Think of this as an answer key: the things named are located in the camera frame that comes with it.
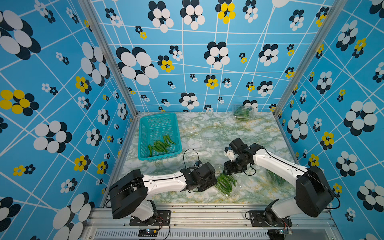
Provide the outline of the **clear clamshell with peppers front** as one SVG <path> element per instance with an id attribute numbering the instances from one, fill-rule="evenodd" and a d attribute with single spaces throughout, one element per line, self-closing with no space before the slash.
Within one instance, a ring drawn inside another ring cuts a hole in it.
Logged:
<path id="1" fill-rule="evenodd" d="M 236 196 L 241 189 L 241 179 L 235 175 L 216 174 L 216 190 L 226 197 Z"/>

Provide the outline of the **green peppers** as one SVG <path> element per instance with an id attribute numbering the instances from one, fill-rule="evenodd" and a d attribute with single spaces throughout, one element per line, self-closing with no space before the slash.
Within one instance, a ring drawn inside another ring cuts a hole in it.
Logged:
<path id="1" fill-rule="evenodd" d="M 148 145 L 149 157 L 152 157 L 154 153 L 167 154 L 169 148 L 175 146 L 176 143 L 171 139 L 170 135 L 164 135 L 163 140 L 156 140 L 152 144 Z"/>

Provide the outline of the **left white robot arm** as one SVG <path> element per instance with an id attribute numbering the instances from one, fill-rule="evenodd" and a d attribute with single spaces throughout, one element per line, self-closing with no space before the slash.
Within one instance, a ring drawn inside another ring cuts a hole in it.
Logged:
<path id="1" fill-rule="evenodd" d="M 218 183 L 210 163 L 198 161 L 197 166 L 168 175 L 144 175 L 133 170 L 109 188 L 112 216 L 118 220 L 128 216 L 140 225 L 150 226 L 164 220 L 151 197 L 167 192 L 204 192 Z"/>

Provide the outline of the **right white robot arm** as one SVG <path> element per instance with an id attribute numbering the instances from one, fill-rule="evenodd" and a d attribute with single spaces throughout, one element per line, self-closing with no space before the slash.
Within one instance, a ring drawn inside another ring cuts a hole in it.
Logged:
<path id="1" fill-rule="evenodd" d="M 236 138 L 225 147 L 229 158 L 224 163 L 227 175 L 243 173 L 249 166 L 257 165 L 278 175 L 295 188 L 293 197 L 275 200 L 264 211 L 264 219 L 270 226 L 297 214 L 316 218 L 337 198 L 323 173 L 317 166 L 306 168 L 270 153 L 259 144 L 246 145 Z"/>

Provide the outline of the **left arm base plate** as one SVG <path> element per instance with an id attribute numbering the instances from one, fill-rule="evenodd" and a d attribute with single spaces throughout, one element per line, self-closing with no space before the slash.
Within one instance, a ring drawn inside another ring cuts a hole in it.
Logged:
<path id="1" fill-rule="evenodd" d="M 158 210 L 152 217 L 142 221 L 137 217 L 131 216 L 130 226 L 144 227 L 144 226 L 169 226 L 171 219 L 171 211 Z"/>

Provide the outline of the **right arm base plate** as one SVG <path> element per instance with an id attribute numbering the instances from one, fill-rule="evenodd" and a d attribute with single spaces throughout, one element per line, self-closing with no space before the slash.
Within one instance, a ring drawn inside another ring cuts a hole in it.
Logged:
<path id="1" fill-rule="evenodd" d="M 248 211 L 247 218 L 251 221 L 253 227 L 292 227 L 290 217 L 277 219 L 272 224 L 267 222 L 267 218 L 263 211 Z"/>

